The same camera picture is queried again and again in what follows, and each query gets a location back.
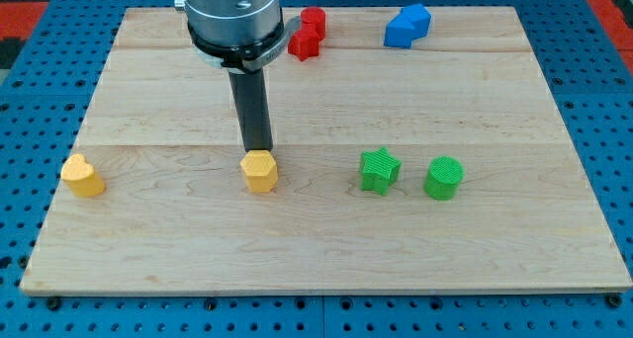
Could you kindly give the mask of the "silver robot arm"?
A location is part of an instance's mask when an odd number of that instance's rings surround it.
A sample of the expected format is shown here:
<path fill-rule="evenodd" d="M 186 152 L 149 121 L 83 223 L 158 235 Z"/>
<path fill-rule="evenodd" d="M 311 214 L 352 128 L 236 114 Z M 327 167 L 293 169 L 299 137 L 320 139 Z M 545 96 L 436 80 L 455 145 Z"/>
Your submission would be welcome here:
<path fill-rule="evenodd" d="M 244 149 L 271 150 L 264 67 L 287 47 L 302 22 L 286 21 L 280 0 L 174 0 L 201 58 L 227 71 Z"/>

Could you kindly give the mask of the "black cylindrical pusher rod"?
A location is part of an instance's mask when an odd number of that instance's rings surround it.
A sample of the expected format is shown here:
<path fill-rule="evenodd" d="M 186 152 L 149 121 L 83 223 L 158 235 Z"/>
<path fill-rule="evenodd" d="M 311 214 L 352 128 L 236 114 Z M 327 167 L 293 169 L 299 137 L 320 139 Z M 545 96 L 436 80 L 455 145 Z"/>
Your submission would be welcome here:
<path fill-rule="evenodd" d="M 250 150 L 273 148 L 265 77 L 262 69 L 228 74 L 243 146 Z"/>

